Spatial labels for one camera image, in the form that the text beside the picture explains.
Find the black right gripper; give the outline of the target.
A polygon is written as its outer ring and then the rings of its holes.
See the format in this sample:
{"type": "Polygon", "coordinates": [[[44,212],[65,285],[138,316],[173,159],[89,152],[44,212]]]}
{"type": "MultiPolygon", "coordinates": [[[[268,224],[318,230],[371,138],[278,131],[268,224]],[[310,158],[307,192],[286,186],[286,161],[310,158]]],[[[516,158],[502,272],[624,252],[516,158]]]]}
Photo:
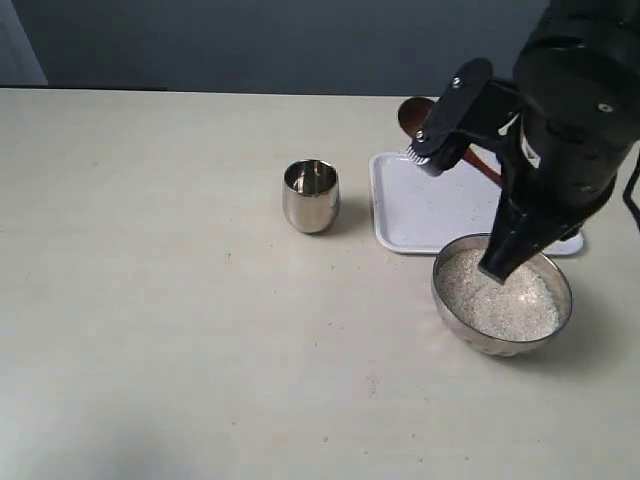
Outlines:
{"type": "MultiPolygon", "coordinates": [[[[409,159],[437,177],[470,145],[462,124],[493,77],[489,60],[463,64],[420,130],[409,159]]],[[[494,144],[502,190],[480,271],[504,284],[521,265],[572,235],[609,200],[639,139],[639,4],[553,1],[513,68],[518,116],[494,144]]]]}

